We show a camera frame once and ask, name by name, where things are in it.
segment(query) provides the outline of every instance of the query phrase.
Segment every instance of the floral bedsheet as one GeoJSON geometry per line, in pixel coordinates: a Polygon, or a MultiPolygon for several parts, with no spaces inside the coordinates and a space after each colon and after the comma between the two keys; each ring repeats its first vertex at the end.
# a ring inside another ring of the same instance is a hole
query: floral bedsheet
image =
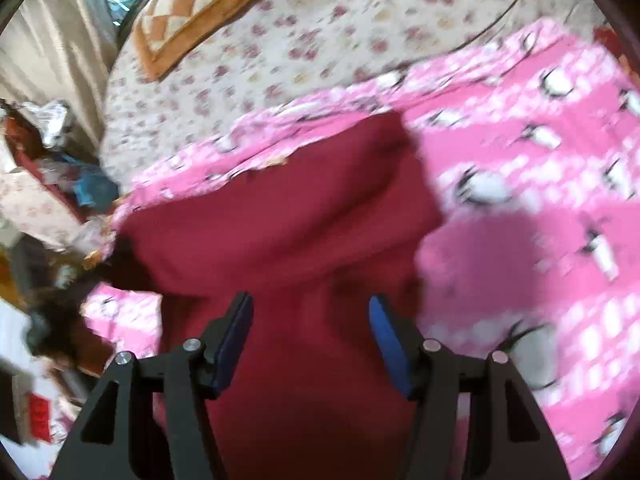
{"type": "Polygon", "coordinates": [[[223,136],[247,112],[344,86],[551,16],[591,39],[592,0],[258,0],[162,81],[148,82],[131,38],[111,73],[100,159],[130,178],[185,145],[223,136]]]}

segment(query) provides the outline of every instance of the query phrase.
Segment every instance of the blue gripper pad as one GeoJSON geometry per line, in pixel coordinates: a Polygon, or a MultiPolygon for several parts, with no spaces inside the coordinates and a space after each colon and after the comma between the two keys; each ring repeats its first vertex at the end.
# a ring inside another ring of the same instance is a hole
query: blue gripper pad
{"type": "MultiPolygon", "coordinates": [[[[412,348],[406,348],[406,344],[411,343],[409,341],[403,341],[401,339],[402,332],[398,331],[400,328],[398,323],[406,320],[399,320],[386,304],[383,296],[372,296],[369,300],[369,323],[373,330],[373,336],[378,343],[380,352],[382,352],[382,358],[385,361],[386,371],[391,377],[391,381],[407,399],[411,399],[418,384],[414,383],[412,378],[412,363],[416,354],[412,351],[412,348]]],[[[419,341],[422,341],[420,333],[417,328],[414,330],[418,334],[419,341]]]]}

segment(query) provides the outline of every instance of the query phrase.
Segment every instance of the plastic bag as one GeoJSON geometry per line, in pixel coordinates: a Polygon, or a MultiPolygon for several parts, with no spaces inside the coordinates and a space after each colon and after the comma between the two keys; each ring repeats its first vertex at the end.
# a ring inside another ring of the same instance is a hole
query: plastic bag
{"type": "Polygon", "coordinates": [[[66,133],[74,122],[71,108],[66,102],[55,100],[41,107],[27,101],[22,103],[20,111],[39,129],[45,148],[62,150],[65,147],[66,133]]]}
{"type": "Polygon", "coordinates": [[[109,230],[108,217],[96,215],[82,224],[78,234],[71,242],[71,247],[85,258],[100,250],[105,243],[112,242],[113,239],[114,234],[109,230]]]}
{"type": "Polygon", "coordinates": [[[39,158],[36,161],[40,173],[47,185],[55,184],[64,193],[73,193],[80,178],[80,171],[68,162],[53,158],[39,158]]]}
{"type": "Polygon", "coordinates": [[[110,210],[113,201],[120,196],[120,189],[101,170],[100,166],[87,164],[60,153],[60,158],[79,171],[73,190],[80,206],[88,206],[98,213],[110,210]]]}

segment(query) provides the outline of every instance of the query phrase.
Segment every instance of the orange checkered pillow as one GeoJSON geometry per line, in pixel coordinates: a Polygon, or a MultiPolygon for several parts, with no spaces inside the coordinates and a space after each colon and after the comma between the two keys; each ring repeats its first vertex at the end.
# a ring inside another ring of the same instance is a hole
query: orange checkered pillow
{"type": "Polygon", "coordinates": [[[151,0],[134,25],[140,60],[151,79],[161,78],[188,51],[250,0],[151,0]]]}

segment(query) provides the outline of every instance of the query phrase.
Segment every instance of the metal screw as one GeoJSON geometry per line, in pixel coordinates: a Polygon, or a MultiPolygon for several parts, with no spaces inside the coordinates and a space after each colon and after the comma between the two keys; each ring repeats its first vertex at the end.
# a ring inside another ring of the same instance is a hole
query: metal screw
{"type": "Polygon", "coordinates": [[[422,348],[427,352],[437,352],[442,348],[442,345],[435,339],[425,339],[424,343],[422,343],[422,348]]]}
{"type": "Polygon", "coordinates": [[[116,355],[116,363],[119,365],[130,363],[132,359],[133,354],[131,352],[120,352],[116,355]]]}
{"type": "Polygon", "coordinates": [[[494,362],[501,365],[505,365],[509,362],[509,356],[501,350],[496,350],[495,352],[492,352],[491,359],[493,359],[494,362]]]}
{"type": "Polygon", "coordinates": [[[182,348],[184,348],[187,352],[195,352],[198,348],[200,348],[200,340],[195,337],[187,339],[187,341],[182,344],[182,348]]]}

